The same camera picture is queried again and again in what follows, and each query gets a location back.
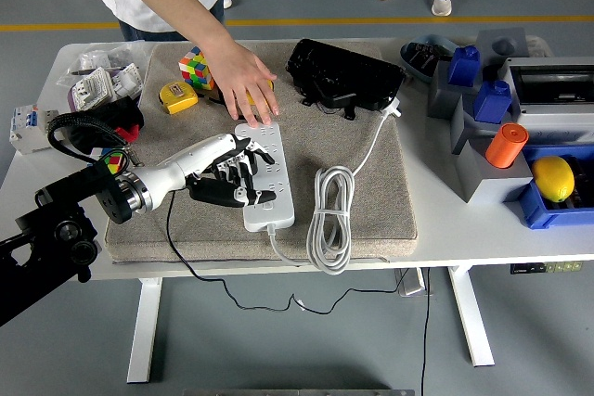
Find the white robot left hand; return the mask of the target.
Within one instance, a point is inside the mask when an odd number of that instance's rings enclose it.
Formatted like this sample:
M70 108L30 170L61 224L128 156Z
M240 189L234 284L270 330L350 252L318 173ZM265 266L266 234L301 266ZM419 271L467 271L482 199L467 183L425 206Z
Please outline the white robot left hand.
M188 189L192 199L213 205L243 208L273 201L272 191L257 190L255 157L271 165L274 159L249 137L219 134L209 137L152 168L133 171L138 185L138 208L153 211L165 196Z

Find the person's right hand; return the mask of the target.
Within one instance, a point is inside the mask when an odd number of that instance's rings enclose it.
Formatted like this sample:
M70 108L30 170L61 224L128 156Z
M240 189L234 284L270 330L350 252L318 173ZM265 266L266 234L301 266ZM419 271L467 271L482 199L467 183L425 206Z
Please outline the person's right hand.
M233 120L242 116L251 127L270 124L279 106L270 82L276 79L254 53L227 37L200 44L211 74Z

